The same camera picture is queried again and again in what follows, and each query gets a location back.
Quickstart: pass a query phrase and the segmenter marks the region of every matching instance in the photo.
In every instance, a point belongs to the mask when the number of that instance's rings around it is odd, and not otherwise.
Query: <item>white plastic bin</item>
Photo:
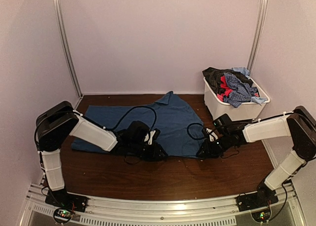
[[[222,102],[217,98],[217,95],[209,86],[208,82],[204,78],[205,89],[204,89],[204,102],[208,110],[213,116],[213,120],[220,117],[221,115],[227,113],[232,121],[248,120],[257,118],[266,106],[270,102],[268,95],[260,88],[256,82],[253,81],[253,87],[257,87],[260,97],[266,97],[268,100],[263,102],[261,105],[254,102],[244,102],[238,108],[234,108],[228,103]]]

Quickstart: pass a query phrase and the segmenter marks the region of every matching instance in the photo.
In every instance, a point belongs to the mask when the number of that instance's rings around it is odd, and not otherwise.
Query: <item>plaid shirt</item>
[[[227,86],[233,91],[229,96],[224,97],[224,102],[233,107],[239,107],[243,102],[250,102],[251,97],[258,91],[256,87],[250,87],[249,84],[242,83],[235,75],[226,73],[225,79]]]

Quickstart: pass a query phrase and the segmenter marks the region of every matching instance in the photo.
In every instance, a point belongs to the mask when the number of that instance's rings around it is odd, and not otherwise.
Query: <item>wire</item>
[[[231,155],[229,155],[229,156],[227,156],[227,157],[221,156],[221,158],[222,158],[222,159],[230,158],[230,157],[236,156],[236,155],[238,155],[238,154],[240,153],[240,151],[239,151],[238,149],[236,149],[236,146],[235,146],[235,151],[236,151],[237,153],[233,153],[233,154],[231,154]]]
[[[127,155],[124,156],[124,162],[127,163],[128,165],[132,165],[132,166],[136,165],[142,161],[142,159],[139,159],[137,162],[131,163],[131,162],[128,162],[126,159],[127,159]]]
[[[188,136],[190,136],[190,138],[192,138],[192,139],[194,139],[194,140],[202,140],[202,139],[205,139],[205,137],[196,138],[196,137],[193,137],[193,136],[191,135],[191,133],[189,132],[189,128],[190,128],[191,126],[193,126],[193,125],[202,126],[203,129],[204,129],[204,126],[203,126],[201,123],[198,123],[198,122],[191,123],[191,124],[189,124],[188,127],[187,127]]]
[[[270,219],[272,217],[271,200],[268,200],[268,205],[269,205],[269,209],[270,209],[270,217],[269,217],[269,219]]]
[[[43,190],[46,189],[46,188],[48,188],[48,186],[44,186],[44,187],[40,190],[41,193],[42,193],[44,196],[48,196],[48,195],[44,194],[44,192],[43,192]]]
[[[285,207],[285,204],[286,204],[286,201],[287,201],[287,191],[286,191],[286,189],[285,189],[285,187],[284,187],[284,183],[282,183],[282,188],[283,188],[284,191],[285,191],[285,201],[284,201],[284,203],[283,203],[281,209],[276,213],[276,215],[274,215],[272,218],[269,219],[269,222],[272,221],[272,220],[274,220],[274,219],[281,213],[281,211],[283,210],[283,208]]]
[[[153,108],[151,108],[151,107],[149,107],[149,106],[134,106],[134,107],[130,108],[130,109],[119,119],[119,121],[117,122],[117,124],[116,124],[113,128],[107,128],[107,130],[109,130],[109,131],[115,130],[115,129],[120,125],[120,123],[122,122],[122,120],[123,120],[132,110],[137,109],[137,108],[147,108],[147,109],[152,110],[152,112],[153,112],[154,115],[155,115],[155,119],[154,119],[154,121],[153,121],[153,124],[152,124],[152,126],[150,127],[150,130],[152,130],[153,127],[154,127],[155,124],[156,124],[156,121],[157,121],[157,112],[156,112]]]

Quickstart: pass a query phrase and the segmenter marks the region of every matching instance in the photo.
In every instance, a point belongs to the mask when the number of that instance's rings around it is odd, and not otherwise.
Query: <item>wooden floor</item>
[[[78,111],[89,105],[142,105],[162,95],[85,96]],[[213,128],[203,95],[180,95]],[[240,147],[240,154],[228,159],[169,157],[163,162],[128,165],[123,156],[71,150],[69,137],[61,149],[65,183],[69,192],[129,200],[201,199],[250,192],[273,169],[261,142]],[[225,156],[234,153],[230,149]]]

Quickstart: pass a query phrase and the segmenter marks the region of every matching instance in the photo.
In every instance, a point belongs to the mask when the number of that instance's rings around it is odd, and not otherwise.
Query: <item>white arm segment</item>
[[[41,152],[46,179],[52,191],[61,190],[65,187],[63,173],[61,171],[60,149],[53,152]]]
[[[275,117],[265,121],[259,121],[255,124],[249,124],[243,129],[243,135],[248,143],[262,139],[291,136],[290,129],[287,124],[287,117]],[[305,164],[305,160],[301,159],[294,150],[275,168],[265,179],[265,185],[271,190],[275,190],[286,181],[293,173]]]
[[[265,185],[271,190],[275,190],[286,181],[300,166],[305,164],[305,160],[297,156],[292,150],[287,157],[275,168],[265,179]]]
[[[291,136],[286,121],[287,117],[289,116],[284,115],[261,122],[259,121],[255,124],[246,125],[242,131],[243,135],[248,143],[267,138]]]
[[[70,132],[70,136],[76,136],[90,142],[105,151],[111,151],[117,144],[117,138],[113,132],[102,129],[89,122],[82,116],[78,116],[79,122]]]
[[[116,145],[117,138],[113,132],[100,128],[78,116],[78,123],[70,132],[70,136],[76,136],[86,140],[105,151],[111,151]],[[61,190],[65,187],[61,170],[60,149],[53,152],[41,152],[48,185],[52,191]]]

